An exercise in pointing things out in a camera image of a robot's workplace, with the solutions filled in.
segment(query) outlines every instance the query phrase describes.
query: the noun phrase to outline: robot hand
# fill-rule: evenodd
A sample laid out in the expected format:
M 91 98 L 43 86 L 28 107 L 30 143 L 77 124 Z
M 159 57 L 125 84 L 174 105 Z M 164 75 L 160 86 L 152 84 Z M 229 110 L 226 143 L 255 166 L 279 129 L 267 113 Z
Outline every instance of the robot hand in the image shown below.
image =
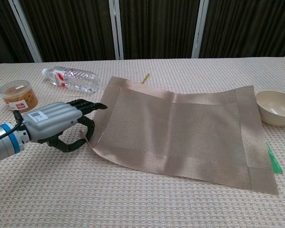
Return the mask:
M 90 140 L 95 124 L 85 115 L 106 108 L 104 104 L 80 99 L 69 103 L 55 102 L 23 116 L 19 111 L 14 111 L 17 125 L 15 127 L 11 123 L 0 125 L 0 160 L 22 151 L 24 144 L 28 142 L 47 143 L 62 152 L 74 151 L 85 143 L 85 139 L 65 144 L 59 136 L 67 128 L 80 123 L 87 126 L 86 139 Z

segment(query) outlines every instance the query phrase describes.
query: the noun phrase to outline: green plastic piece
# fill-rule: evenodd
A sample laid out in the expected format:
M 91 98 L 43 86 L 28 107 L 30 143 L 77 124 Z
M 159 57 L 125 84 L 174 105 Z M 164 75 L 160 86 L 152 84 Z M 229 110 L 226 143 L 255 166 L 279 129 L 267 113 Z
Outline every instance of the green plastic piece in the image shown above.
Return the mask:
M 268 144 L 267 144 L 267 149 L 268 149 L 268 153 L 269 153 L 269 157 L 270 157 L 270 161 L 271 161 L 271 165 L 272 165 L 272 169 L 274 170 L 274 173 L 283 173 L 281 166 L 279 165 L 276 158 L 274 157 L 274 154 L 272 153 Z

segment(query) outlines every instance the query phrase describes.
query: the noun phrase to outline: cable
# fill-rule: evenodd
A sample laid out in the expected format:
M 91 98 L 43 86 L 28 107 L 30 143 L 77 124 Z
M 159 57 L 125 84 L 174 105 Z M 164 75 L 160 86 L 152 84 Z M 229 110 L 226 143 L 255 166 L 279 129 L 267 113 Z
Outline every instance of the cable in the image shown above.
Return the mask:
M 14 126 L 12 129 L 10 129 L 8 132 L 5 132 L 4 134 L 0 135 L 0 139 L 3 139 L 4 137 L 12 134 L 15 130 L 17 130 L 17 128 L 19 128 L 23 122 L 23 118 L 20 114 L 19 111 L 14 111 L 14 116 L 16 121 L 18 121 L 18 123 L 16 124 L 16 126 Z

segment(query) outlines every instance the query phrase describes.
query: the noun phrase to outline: jar lid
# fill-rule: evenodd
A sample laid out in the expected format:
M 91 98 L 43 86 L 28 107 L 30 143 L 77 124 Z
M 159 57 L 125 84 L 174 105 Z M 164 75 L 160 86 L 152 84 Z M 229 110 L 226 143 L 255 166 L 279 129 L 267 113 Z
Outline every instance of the jar lid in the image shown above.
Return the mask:
M 0 88 L 2 98 L 19 97 L 31 89 L 30 83 L 26 80 L 12 81 Z

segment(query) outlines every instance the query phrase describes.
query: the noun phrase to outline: bowl rim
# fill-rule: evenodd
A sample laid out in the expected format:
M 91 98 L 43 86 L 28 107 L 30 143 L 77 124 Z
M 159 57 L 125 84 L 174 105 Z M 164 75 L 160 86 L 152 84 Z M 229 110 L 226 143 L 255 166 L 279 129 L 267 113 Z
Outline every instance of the bowl rim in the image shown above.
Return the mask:
M 261 93 L 261 92 L 276 92 L 276 93 L 280 93 L 280 94 L 285 94 L 285 93 L 284 93 L 284 92 L 281 92 L 281 91 L 276 91 L 276 90 L 262 90 L 262 91 L 256 93 L 256 103 L 257 103 L 258 106 L 260 106 L 260 107 L 263 108 L 264 110 L 266 110 L 266 111 L 268 111 L 268 112 L 270 112 L 270 113 L 272 113 L 272 114 L 274 114 L 274 115 L 277 115 L 277 116 L 280 116 L 280 117 L 285 117 L 285 115 L 280 115 L 280 114 L 273 113 L 273 112 L 269 111 L 268 109 L 264 108 L 262 105 L 259 104 L 259 102 L 257 101 L 257 95 L 258 95 L 259 93 Z

